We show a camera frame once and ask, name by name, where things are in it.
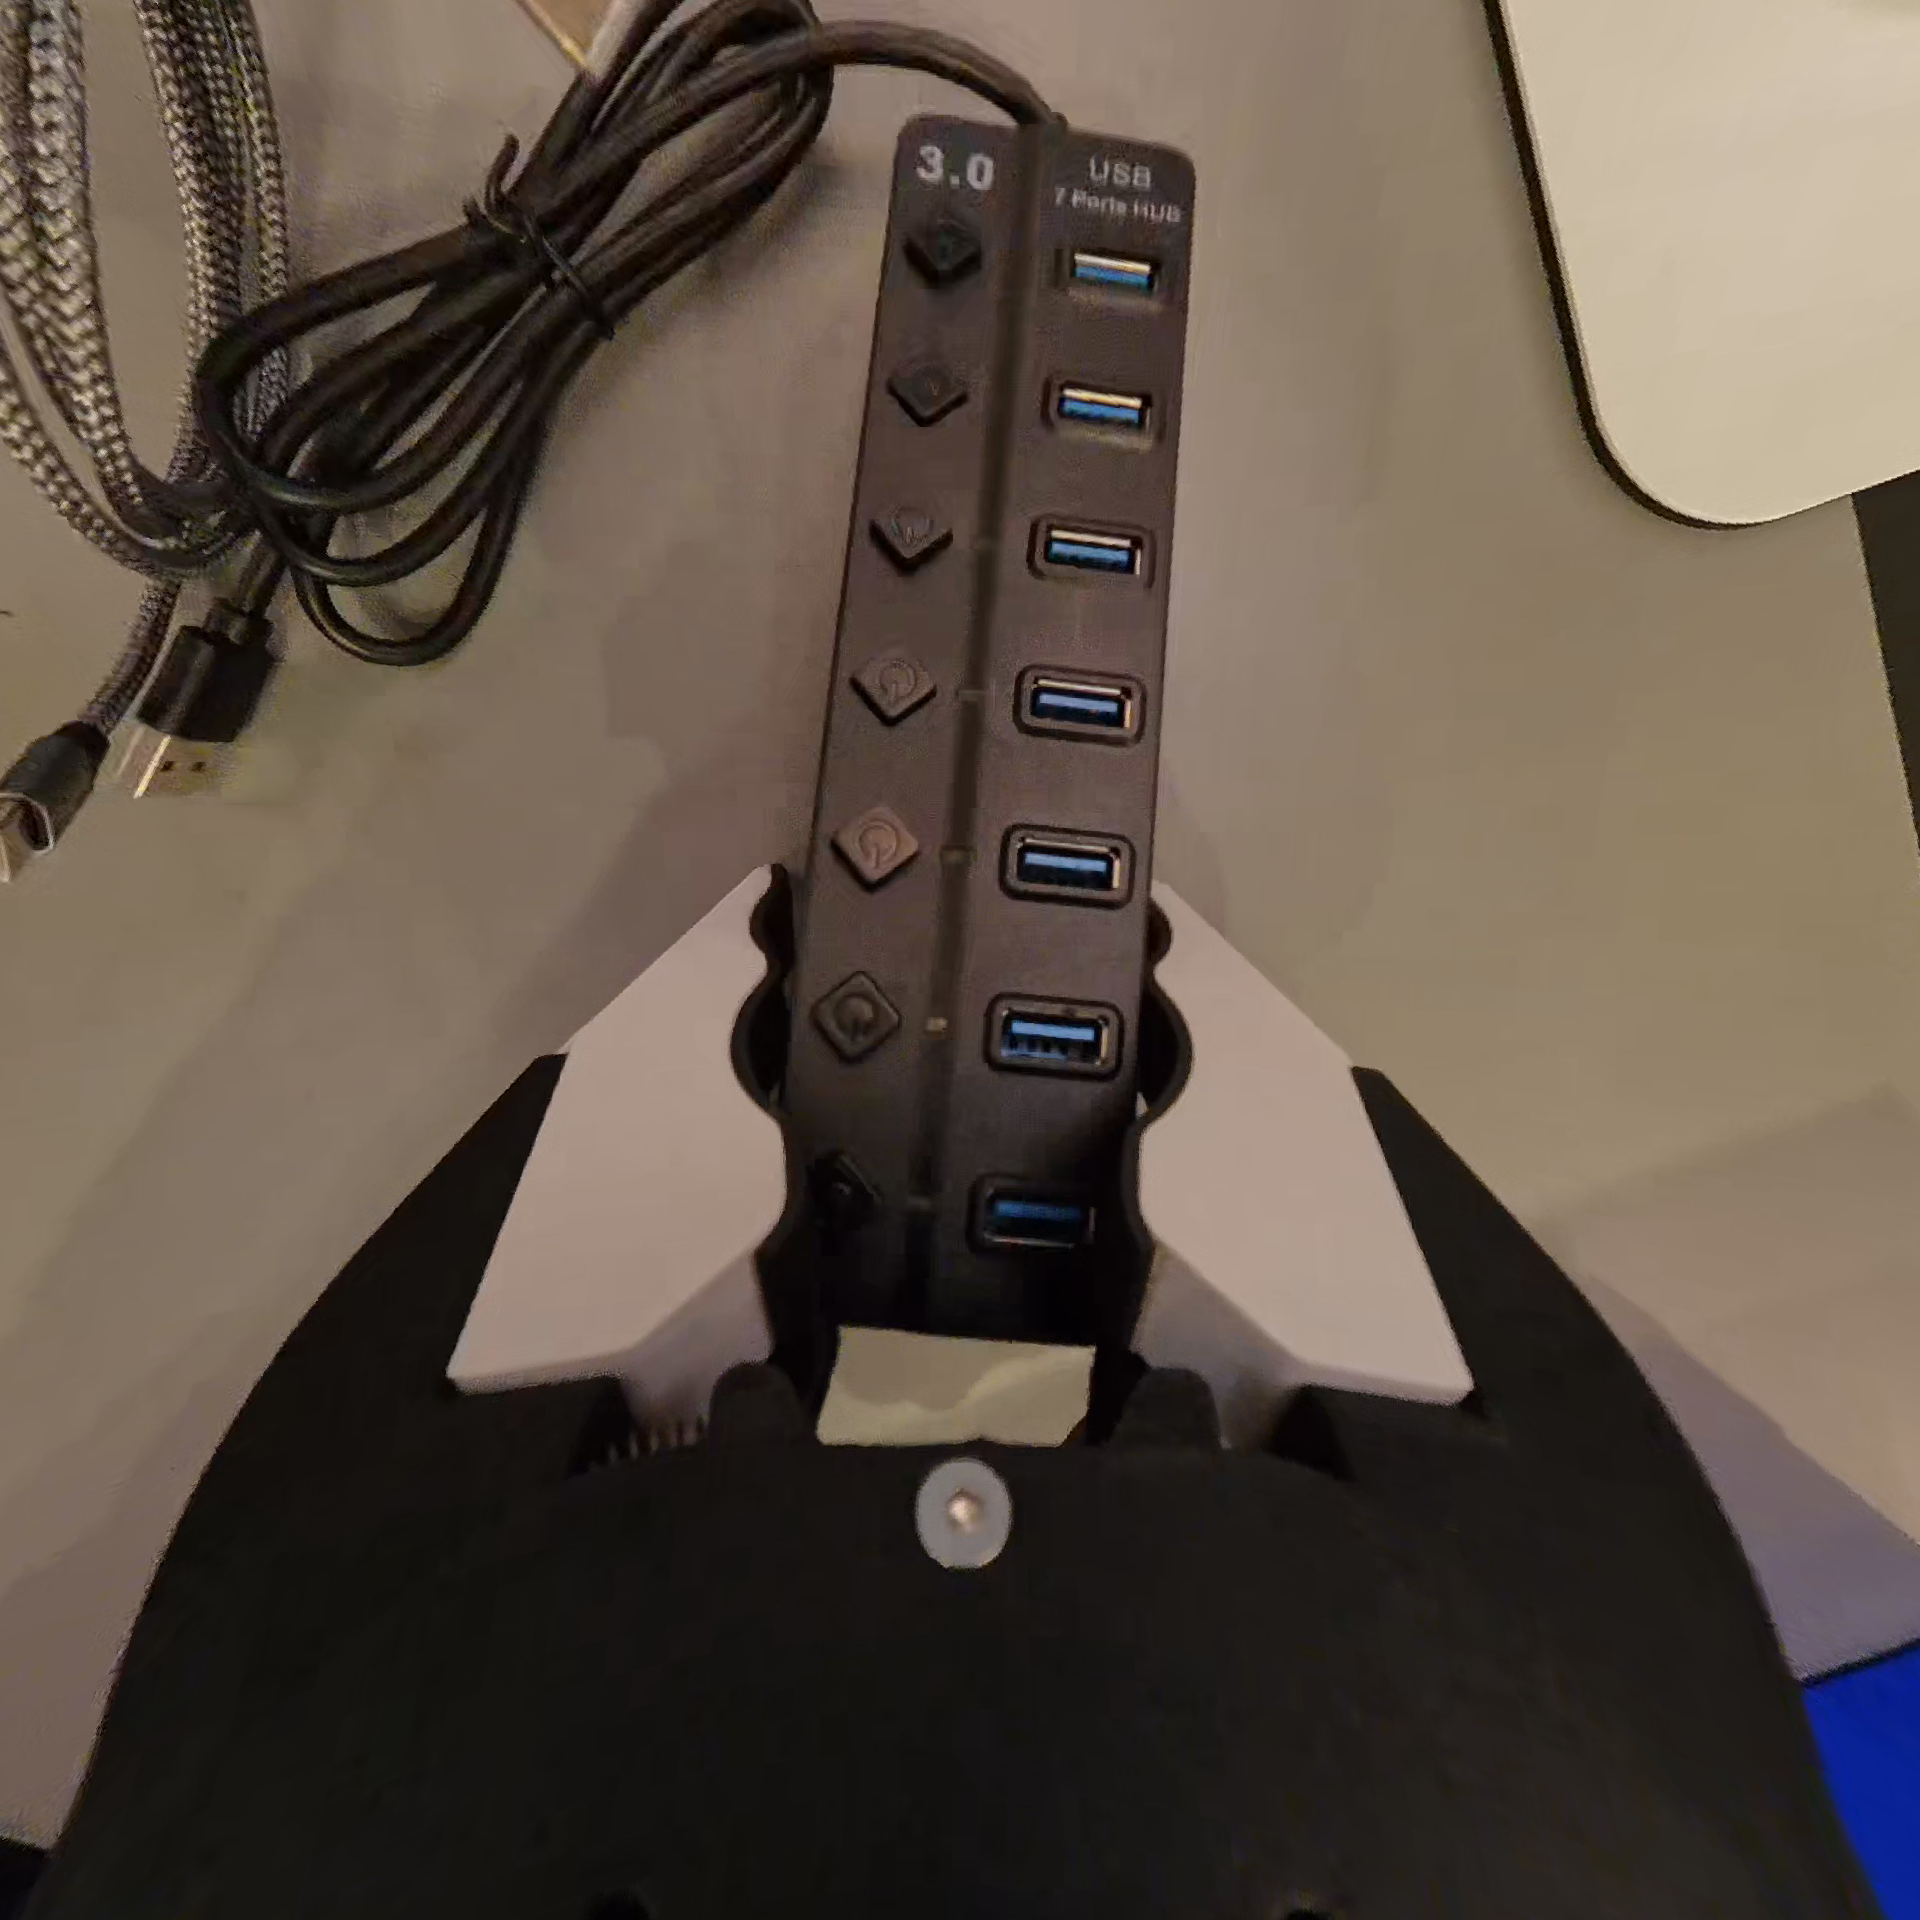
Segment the black seven-port usb hub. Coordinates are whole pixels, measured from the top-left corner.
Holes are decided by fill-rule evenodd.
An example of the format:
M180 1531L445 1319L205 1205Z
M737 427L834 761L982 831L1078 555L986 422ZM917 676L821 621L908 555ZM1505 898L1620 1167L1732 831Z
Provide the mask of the black seven-port usb hub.
M772 1085L782 1346L1126 1347L1189 1068L1152 901L1197 170L901 130Z

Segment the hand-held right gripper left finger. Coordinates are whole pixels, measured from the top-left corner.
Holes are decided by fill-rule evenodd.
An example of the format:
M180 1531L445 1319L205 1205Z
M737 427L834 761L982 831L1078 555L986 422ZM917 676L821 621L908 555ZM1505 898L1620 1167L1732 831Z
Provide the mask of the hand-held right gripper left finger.
M463 1394L610 1378L636 1419L703 1419L726 1371L771 1356L754 1254L786 1159L733 1030L782 878L754 868L565 1045L448 1364Z

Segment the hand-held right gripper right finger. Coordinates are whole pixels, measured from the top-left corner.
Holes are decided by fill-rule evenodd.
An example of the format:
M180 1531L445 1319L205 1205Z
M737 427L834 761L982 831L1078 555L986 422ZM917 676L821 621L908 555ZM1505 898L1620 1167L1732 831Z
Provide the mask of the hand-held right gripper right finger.
M1473 1377L1356 1065L1172 887L1158 985L1189 1078L1140 1139L1158 1243L1135 1347L1208 1382L1227 1443L1304 1385L1456 1406Z

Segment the blue plastic bin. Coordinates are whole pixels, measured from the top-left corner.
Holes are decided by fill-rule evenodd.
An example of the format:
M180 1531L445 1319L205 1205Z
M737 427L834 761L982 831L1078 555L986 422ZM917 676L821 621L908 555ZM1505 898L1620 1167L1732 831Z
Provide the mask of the blue plastic bin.
M1888 1918L1919 1916L1919 1643L1802 1688L1840 1820Z

